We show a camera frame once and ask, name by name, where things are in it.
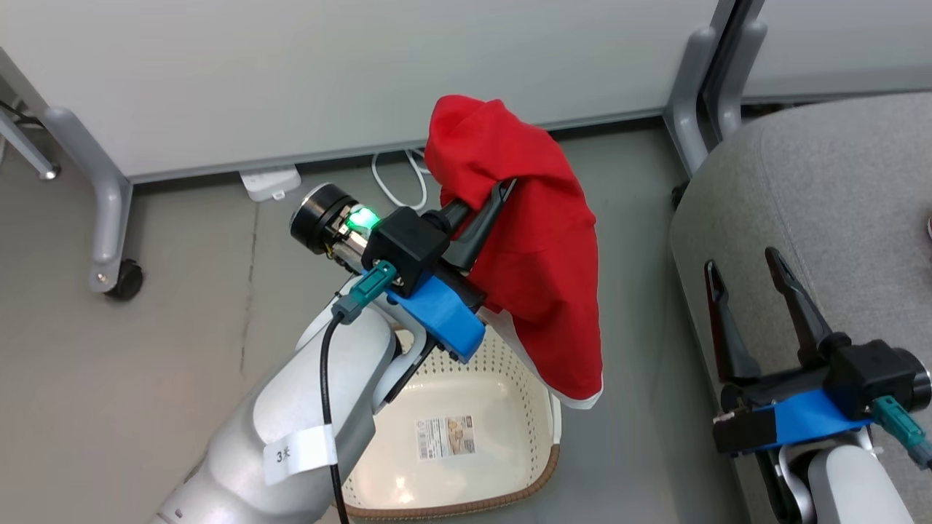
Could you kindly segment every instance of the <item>white plastic basket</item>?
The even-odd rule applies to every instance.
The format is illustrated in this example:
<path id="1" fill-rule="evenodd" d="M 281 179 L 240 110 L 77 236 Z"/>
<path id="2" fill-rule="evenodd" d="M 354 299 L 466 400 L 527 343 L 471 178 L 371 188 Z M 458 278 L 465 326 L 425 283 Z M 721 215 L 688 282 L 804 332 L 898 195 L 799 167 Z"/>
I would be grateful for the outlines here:
<path id="1" fill-rule="evenodd" d="M 376 436 L 343 485 L 348 512 L 444 517 L 527 498 L 556 468 L 561 424 L 559 401 L 487 328 L 468 365 L 433 351 L 376 415 Z M 431 458 L 451 436 L 459 449 Z"/>

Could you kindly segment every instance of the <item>red cloth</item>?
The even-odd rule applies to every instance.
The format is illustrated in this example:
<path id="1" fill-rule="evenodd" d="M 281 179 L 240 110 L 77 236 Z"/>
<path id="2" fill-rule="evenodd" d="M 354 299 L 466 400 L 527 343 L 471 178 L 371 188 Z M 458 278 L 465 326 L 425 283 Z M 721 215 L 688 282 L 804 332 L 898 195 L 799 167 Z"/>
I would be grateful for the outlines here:
<path id="1" fill-rule="evenodd" d="M 486 307 L 509 311 L 538 373 L 570 399 L 602 390 L 596 218 L 560 146 L 500 100 L 458 95 L 433 109 L 425 161 L 454 197 L 479 209 L 499 180 L 520 178 L 469 280 Z"/>

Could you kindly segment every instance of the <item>white power adapter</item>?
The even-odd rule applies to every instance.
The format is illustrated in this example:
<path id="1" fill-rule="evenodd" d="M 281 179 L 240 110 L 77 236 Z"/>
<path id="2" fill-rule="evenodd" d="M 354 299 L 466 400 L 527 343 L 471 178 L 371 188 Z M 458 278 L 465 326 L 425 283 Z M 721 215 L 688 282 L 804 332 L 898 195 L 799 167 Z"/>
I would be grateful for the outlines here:
<path id="1" fill-rule="evenodd" d="M 281 200 L 286 192 L 301 186 L 301 175 L 293 165 L 240 171 L 240 178 L 255 202 Z"/>

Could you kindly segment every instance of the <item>white panel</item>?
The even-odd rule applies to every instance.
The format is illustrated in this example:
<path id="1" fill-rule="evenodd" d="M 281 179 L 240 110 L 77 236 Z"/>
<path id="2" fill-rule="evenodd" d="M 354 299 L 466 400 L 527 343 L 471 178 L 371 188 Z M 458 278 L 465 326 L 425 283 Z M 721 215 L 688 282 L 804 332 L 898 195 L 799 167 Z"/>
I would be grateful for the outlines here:
<path id="1" fill-rule="evenodd" d="M 716 0 L 0 0 L 0 47 L 127 175 L 423 140 L 438 97 L 536 122 L 665 104 Z"/>
<path id="2" fill-rule="evenodd" d="M 932 89 L 929 0 L 765 0 L 745 96 Z"/>

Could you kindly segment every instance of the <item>black cable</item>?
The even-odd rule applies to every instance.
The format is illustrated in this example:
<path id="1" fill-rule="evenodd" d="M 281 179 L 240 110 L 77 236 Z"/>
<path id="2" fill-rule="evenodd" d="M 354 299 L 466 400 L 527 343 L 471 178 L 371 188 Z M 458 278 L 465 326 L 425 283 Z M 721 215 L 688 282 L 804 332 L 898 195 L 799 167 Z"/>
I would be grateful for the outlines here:
<path id="1" fill-rule="evenodd" d="M 15 115 L 15 116 L 19 119 L 19 120 L 16 122 L 17 125 L 23 125 L 23 124 L 36 124 L 36 125 L 42 126 L 42 122 L 40 122 L 38 118 L 29 117 L 29 116 L 27 116 L 25 113 L 22 113 L 22 111 L 20 111 L 20 110 L 17 109 L 16 107 L 13 107 L 12 105 L 10 105 L 10 104 L 8 104 L 8 103 L 2 101 L 2 100 L 0 100 L 0 107 L 3 107 L 4 109 L 6 109 L 7 111 L 9 111 L 10 113 L 12 113 L 13 115 Z"/>
<path id="2" fill-rule="evenodd" d="M 334 315 L 334 319 L 327 325 L 323 332 L 323 341 L 321 342 L 321 410 L 323 411 L 323 423 L 332 424 L 333 418 L 330 414 L 330 379 L 327 375 L 327 361 L 330 358 L 330 340 L 334 337 L 336 327 L 343 320 L 343 313 L 339 312 Z M 347 516 L 347 506 L 343 502 L 343 481 L 340 479 L 340 468 L 337 464 L 330 465 L 330 479 L 334 483 L 334 498 L 336 499 L 336 512 L 340 515 L 340 524 L 350 524 L 350 517 Z"/>

